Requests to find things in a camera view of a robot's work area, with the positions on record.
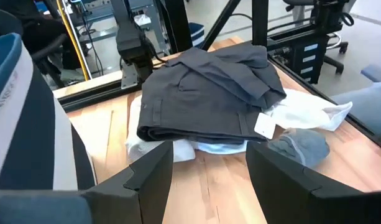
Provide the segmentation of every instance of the wooden table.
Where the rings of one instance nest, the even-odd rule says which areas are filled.
[[[216,42],[212,49],[241,43],[238,37]],[[285,88],[307,92],[277,69]],[[120,79],[120,73],[101,77]],[[95,85],[97,79],[89,81]],[[80,86],[57,90],[56,95],[78,91]],[[128,166],[125,141],[132,100],[131,93],[69,113],[69,117],[93,156],[98,181],[104,181]],[[329,156],[316,168],[328,177],[364,192],[381,190],[381,148],[348,122],[325,134]],[[245,154],[217,156],[197,152],[196,159],[176,163],[164,223],[266,223],[252,188]]]

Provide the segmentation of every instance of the white label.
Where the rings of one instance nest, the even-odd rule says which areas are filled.
[[[270,116],[260,113],[258,115],[257,123],[255,124],[254,131],[268,139],[273,138],[276,123]]]
[[[306,73],[306,72],[310,72],[310,71],[312,71],[312,70],[313,70],[313,67],[304,68],[304,69],[301,70],[301,74],[304,74],[304,73]]]
[[[17,84],[17,78],[17,71],[14,70],[11,76],[8,78],[8,82],[5,84],[5,87],[0,94],[0,110],[5,106],[5,104],[10,100],[11,96],[13,95]]]
[[[318,46],[318,44],[313,44],[313,45],[306,46],[306,47],[305,47],[305,52],[307,52],[307,51],[309,51],[309,50],[316,49],[317,46]]]
[[[312,56],[303,58],[302,62],[309,62],[309,61],[314,60],[314,59],[316,59],[316,55],[312,55]]]

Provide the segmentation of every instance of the black metal frame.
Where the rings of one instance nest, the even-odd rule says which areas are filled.
[[[185,3],[178,0],[155,0],[157,9],[167,30],[171,53],[191,48],[190,28]]]
[[[240,0],[229,0],[225,8],[214,23],[210,32],[207,34],[203,50],[208,50],[215,38],[218,36],[227,20],[231,17]],[[322,35],[330,34],[342,29],[342,24],[328,24],[329,5],[321,3],[319,16],[311,23],[300,27],[292,28],[273,35],[267,35],[269,0],[252,1],[252,45],[266,46],[268,51],[295,45],[305,40],[314,39]]]
[[[141,90],[141,84],[121,89],[121,79],[58,99],[66,113]]]

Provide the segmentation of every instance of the yellow cable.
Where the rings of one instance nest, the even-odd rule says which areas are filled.
[[[56,3],[58,4],[58,10],[60,12],[60,15],[62,16],[63,23],[65,24],[66,30],[68,32],[68,35],[70,36],[70,40],[71,40],[71,42],[74,45],[74,49],[76,50],[76,54],[77,54],[78,60],[80,61],[80,64],[81,64],[81,69],[82,69],[82,71],[84,73],[85,81],[88,81],[89,80],[88,73],[86,72],[85,64],[84,64],[83,59],[81,58],[80,50],[78,49],[77,43],[76,43],[76,41],[74,39],[73,32],[71,31],[71,28],[68,25],[68,22],[67,22],[67,19],[66,19],[66,14],[64,14],[63,11],[62,11],[62,6],[60,5],[60,0],[56,0]]]

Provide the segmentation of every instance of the black pole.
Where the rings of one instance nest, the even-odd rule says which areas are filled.
[[[267,46],[269,0],[252,0],[252,45]]]
[[[208,32],[201,49],[203,50],[209,49],[209,47],[213,44],[213,42],[215,41],[215,38],[218,36],[223,26],[225,26],[225,23],[227,22],[229,17],[233,14],[234,10],[236,9],[239,3],[240,3],[240,0],[229,0],[229,2],[226,4],[225,8],[222,10],[221,14],[219,15],[219,17],[216,19],[213,27]]]
[[[171,53],[191,48],[191,36],[185,3],[182,0],[156,0],[167,29]]]

